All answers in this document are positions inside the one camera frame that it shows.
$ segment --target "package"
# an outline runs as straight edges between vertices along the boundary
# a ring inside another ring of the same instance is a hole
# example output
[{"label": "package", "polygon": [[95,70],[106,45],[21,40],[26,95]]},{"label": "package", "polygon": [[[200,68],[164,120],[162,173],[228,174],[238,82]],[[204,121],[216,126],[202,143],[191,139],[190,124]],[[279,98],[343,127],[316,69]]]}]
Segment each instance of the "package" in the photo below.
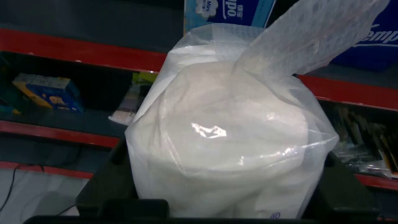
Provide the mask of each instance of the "package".
[{"label": "package", "polygon": [[137,112],[139,100],[139,85],[134,85],[124,96],[119,107],[108,119],[119,124],[129,125]]},{"label": "package", "polygon": [[21,114],[30,100],[11,83],[11,73],[9,67],[0,62],[0,111]]},{"label": "package", "polygon": [[33,102],[35,102],[39,106],[44,106],[48,108],[52,108],[50,103],[45,101],[43,98],[40,96],[36,95],[32,91],[30,91],[27,87],[26,84],[32,83],[32,81],[36,78],[36,75],[33,74],[26,74],[26,73],[20,73],[14,81],[12,81],[12,84],[14,84],[20,91],[25,93]]},{"label": "package", "polygon": [[398,1],[390,1],[368,35],[331,62],[381,72],[398,62]]},{"label": "package", "polygon": [[184,33],[212,23],[265,27],[274,0],[185,0]]},{"label": "package", "polygon": [[126,130],[139,197],[172,217],[301,217],[338,135],[292,74],[357,43],[387,3],[299,1],[266,30],[192,29]]},{"label": "package", "polygon": [[80,92],[69,78],[37,75],[26,87],[50,103],[54,109],[83,112]]}]

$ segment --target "white product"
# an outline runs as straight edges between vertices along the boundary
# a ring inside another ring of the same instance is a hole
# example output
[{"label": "white product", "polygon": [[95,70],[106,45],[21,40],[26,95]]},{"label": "white product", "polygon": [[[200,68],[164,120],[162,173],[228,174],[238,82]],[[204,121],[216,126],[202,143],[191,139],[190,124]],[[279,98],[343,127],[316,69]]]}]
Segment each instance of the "white product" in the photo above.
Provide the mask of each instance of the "white product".
[{"label": "white product", "polygon": [[299,1],[265,31],[189,32],[126,131],[140,198],[173,217],[301,217],[338,136],[291,74],[361,40],[387,3]]}]

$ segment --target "clear plastic bag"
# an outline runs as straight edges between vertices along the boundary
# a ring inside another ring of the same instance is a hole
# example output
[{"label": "clear plastic bag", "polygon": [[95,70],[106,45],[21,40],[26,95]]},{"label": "clear plastic bag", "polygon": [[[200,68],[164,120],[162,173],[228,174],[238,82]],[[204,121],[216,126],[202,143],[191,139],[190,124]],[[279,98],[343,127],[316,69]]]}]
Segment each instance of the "clear plastic bag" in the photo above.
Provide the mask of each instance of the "clear plastic bag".
[{"label": "clear plastic bag", "polygon": [[301,217],[338,136],[291,74],[361,40],[386,4],[299,1],[265,31],[185,35],[126,131],[140,198],[173,217]]}]

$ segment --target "cable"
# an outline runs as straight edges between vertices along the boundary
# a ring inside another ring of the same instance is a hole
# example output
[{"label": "cable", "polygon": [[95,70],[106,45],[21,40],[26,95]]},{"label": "cable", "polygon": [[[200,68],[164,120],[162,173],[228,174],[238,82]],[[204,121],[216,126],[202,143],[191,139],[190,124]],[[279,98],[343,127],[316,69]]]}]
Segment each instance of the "cable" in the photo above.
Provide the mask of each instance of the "cable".
[{"label": "cable", "polygon": [[15,172],[17,171],[18,168],[19,168],[19,165],[14,168],[14,171],[12,171],[12,179],[11,179],[10,188],[8,190],[7,197],[6,197],[5,201],[1,205],[0,212],[3,210],[4,206],[6,206],[8,199],[10,198],[10,195],[12,192],[12,186],[14,185],[14,180],[15,180]]},{"label": "cable", "polygon": [[67,207],[66,209],[62,210],[62,212],[56,214],[56,216],[62,215],[62,213],[66,212],[67,210],[69,210],[71,208],[73,208],[74,206],[76,206],[76,205],[71,205],[71,206]]},{"label": "cable", "polygon": [[44,164],[41,166],[49,166],[49,167],[56,167],[56,168],[64,169],[66,166],[72,165],[78,160],[78,158],[80,157],[80,154],[81,154],[82,147],[83,147],[83,145],[80,144],[75,157],[71,161],[61,162],[60,164]]}]

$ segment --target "red shelf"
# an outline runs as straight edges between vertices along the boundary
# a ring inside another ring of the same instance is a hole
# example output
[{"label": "red shelf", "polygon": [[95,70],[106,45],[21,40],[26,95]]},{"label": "red shelf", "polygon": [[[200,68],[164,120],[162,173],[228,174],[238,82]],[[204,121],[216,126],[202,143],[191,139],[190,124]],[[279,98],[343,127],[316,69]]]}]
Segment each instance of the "red shelf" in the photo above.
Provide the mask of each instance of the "red shelf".
[{"label": "red shelf", "polygon": [[[0,29],[0,50],[143,72],[159,72],[167,55],[9,29]],[[319,100],[398,111],[398,101],[396,100],[398,99],[398,90],[309,75],[299,75],[298,77]],[[0,121],[1,131],[106,147],[113,147],[119,141],[118,138],[109,136],[8,121]],[[83,178],[89,178],[92,175],[53,167],[46,167],[45,169],[52,173],[84,176]],[[361,174],[356,174],[356,177],[366,186],[398,190],[398,181],[396,180]]]},{"label": "red shelf", "polygon": [[298,75],[318,100],[398,111],[398,90]]},{"label": "red shelf", "polygon": [[[167,54],[0,29],[0,50],[143,72],[159,72]],[[398,111],[398,90],[299,75],[319,100]]]},{"label": "red shelf", "polygon": [[363,174],[355,174],[355,176],[365,186],[398,191],[398,180]]},{"label": "red shelf", "polygon": [[23,134],[104,147],[114,147],[119,142],[119,138],[117,137],[82,133],[58,128],[48,128],[10,121],[0,121],[0,133]]},{"label": "red shelf", "polygon": [[166,54],[0,29],[0,50],[134,71],[160,71]]},{"label": "red shelf", "polygon": [[83,172],[77,170],[68,170],[68,169],[61,169],[56,167],[48,167],[43,166],[43,170],[40,166],[28,166],[26,164],[19,164],[16,162],[3,162],[0,161],[0,169],[15,169],[15,167],[19,166],[20,170],[28,170],[28,171],[36,171],[36,172],[44,172],[46,174],[57,174],[57,175],[65,175],[69,177],[77,177],[77,178],[84,178],[90,179],[93,177],[93,173],[91,172]]}]

